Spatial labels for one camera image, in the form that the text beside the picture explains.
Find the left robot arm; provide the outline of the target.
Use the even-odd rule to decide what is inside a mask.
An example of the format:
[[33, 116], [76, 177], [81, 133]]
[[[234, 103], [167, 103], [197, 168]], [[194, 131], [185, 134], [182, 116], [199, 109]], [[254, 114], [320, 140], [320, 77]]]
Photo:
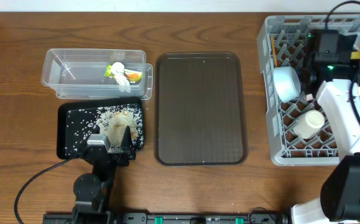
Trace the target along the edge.
[[117, 167], [129, 165], [136, 158], [129, 126], [126, 126], [120, 142], [121, 152], [109, 153], [110, 141], [99, 128], [93, 130], [79, 150], [79, 156], [93, 166], [91, 173], [79, 176], [74, 185], [75, 207], [72, 223], [116, 223], [118, 218], [109, 210], [114, 173]]

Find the wooden chopstick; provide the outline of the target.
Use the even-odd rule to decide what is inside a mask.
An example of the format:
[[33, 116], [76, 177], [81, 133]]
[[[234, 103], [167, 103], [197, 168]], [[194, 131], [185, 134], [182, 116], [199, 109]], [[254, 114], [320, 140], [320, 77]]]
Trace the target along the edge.
[[270, 35], [270, 43], [271, 43], [271, 48], [272, 48], [272, 55], [273, 55], [273, 59], [274, 59], [274, 67], [278, 67], [278, 61], [277, 61], [277, 53], [276, 53], [276, 49], [275, 49], [275, 41], [274, 41], [274, 36]]

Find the white bowl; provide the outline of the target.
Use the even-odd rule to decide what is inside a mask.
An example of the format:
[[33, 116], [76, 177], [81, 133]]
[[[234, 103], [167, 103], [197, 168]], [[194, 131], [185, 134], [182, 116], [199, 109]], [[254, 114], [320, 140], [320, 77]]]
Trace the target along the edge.
[[284, 103], [298, 98], [301, 94], [300, 81], [293, 67], [277, 67], [273, 71], [275, 90]]

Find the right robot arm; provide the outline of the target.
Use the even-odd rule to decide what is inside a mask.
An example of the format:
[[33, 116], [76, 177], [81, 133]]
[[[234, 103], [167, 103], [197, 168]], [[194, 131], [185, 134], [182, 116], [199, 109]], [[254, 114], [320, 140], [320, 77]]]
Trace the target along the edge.
[[320, 196], [290, 209], [290, 223], [360, 223], [360, 50], [357, 35], [313, 29], [300, 70], [302, 90], [322, 108], [339, 163]]

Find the rice food scraps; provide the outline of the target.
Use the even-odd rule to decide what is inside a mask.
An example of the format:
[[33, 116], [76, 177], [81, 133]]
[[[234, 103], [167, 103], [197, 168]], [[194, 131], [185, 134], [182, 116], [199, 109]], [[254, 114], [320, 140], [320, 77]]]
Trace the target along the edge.
[[121, 141], [126, 126], [131, 129], [132, 145], [139, 151], [144, 147], [144, 121], [142, 109], [138, 104], [101, 106], [67, 111], [62, 131], [63, 141], [57, 144], [66, 156], [72, 156], [80, 150], [89, 136], [99, 129], [110, 141], [109, 153], [122, 152]]

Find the small white cup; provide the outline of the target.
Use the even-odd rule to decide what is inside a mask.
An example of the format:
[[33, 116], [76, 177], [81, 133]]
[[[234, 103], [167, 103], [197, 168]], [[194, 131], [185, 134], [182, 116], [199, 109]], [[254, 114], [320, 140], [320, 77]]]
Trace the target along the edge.
[[324, 125], [325, 117], [317, 110], [310, 110], [297, 118], [293, 132], [302, 139], [312, 138]]

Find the green snack wrapper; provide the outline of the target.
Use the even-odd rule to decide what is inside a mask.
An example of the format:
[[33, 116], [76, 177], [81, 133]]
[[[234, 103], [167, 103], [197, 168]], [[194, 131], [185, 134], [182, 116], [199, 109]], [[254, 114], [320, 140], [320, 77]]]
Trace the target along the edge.
[[[108, 65], [106, 67], [106, 71], [104, 73], [104, 75], [106, 77], [109, 78], [114, 78], [114, 74], [111, 70], [112, 65]], [[130, 70], [130, 69], [124, 69], [124, 76], [131, 82], [131, 83], [135, 83], [138, 82], [142, 79], [142, 72], [137, 71], [137, 70]]]

